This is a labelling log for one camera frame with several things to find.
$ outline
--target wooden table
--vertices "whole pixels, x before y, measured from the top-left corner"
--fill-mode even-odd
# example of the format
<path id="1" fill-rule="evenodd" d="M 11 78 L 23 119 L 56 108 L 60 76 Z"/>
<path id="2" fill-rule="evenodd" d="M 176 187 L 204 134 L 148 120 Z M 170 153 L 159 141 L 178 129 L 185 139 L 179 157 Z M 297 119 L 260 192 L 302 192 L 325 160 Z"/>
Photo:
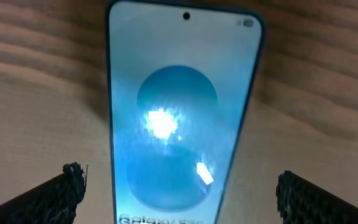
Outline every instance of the wooden table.
<path id="1" fill-rule="evenodd" d="M 286 169 L 358 206 L 358 0 L 244 1 L 225 5 L 260 11 L 268 41 L 221 223 L 280 223 Z M 105 4 L 0 0 L 0 203 L 78 161 L 76 223 L 112 223 Z"/>

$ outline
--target smartphone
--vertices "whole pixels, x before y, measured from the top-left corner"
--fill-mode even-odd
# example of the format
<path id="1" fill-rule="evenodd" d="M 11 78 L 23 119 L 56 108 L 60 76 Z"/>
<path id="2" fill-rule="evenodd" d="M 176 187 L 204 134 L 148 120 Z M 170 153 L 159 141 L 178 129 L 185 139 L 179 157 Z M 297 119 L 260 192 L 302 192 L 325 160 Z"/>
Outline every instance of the smartphone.
<path id="1" fill-rule="evenodd" d="M 116 223 L 217 222 L 264 30 L 251 11 L 155 1 L 110 4 Z"/>

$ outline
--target wooden surface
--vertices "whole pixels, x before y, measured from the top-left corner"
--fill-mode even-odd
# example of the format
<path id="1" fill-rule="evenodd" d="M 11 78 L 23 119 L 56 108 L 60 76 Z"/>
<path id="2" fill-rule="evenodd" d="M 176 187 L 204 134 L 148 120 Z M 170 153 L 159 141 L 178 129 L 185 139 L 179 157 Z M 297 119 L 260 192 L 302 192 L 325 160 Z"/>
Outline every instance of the wooden surface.
<path id="1" fill-rule="evenodd" d="M 358 206 L 358 0 L 203 2 L 268 24 L 221 223 L 280 223 L 285 169 Z M 105 3 L 0 0 L 0 203 L 78 161 L 76 223 L 112 223 Z"/>

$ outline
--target black textured object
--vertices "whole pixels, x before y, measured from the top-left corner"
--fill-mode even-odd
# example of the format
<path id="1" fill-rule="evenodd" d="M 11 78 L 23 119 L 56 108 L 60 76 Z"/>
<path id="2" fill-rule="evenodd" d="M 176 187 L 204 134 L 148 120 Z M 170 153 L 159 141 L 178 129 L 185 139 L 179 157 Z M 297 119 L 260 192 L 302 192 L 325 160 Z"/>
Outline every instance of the black textured object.
<path id="1" fill-rule="evenodd" d="M 0 205 L 0 223 L 73 223 L 84 199 L 86 175 L 78 163 L 65 164 L 63 174 Z"/>
<path id="2" fill-rule="evenodd" d="M 277 210 L 284 224 L 356 224 L 358 208 L 285 171 L 278 177 Z"/>

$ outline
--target blue circle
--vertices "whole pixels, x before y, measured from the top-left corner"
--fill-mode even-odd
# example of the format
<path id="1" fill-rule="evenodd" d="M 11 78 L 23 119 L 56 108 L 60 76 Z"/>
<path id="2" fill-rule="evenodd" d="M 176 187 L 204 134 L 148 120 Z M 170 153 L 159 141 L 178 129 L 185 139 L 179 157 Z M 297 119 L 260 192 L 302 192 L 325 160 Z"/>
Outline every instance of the blue circle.
<path id="1" fill-rule="evenodd" d="M 182 65 L 153 72 L 139 88 L 137 106 L 152 108 L 214 109 L 218 97 L 211 81 L 201 72 Z"/>
<path id="2" fill-rule="evenodd" d="M 138 149 L 127 168 L 129 187 L 143 204 L 164 212 L 178 212 L 202 202 L 209 192 L 198 175 L 200 158 L 174 145 Z"/>

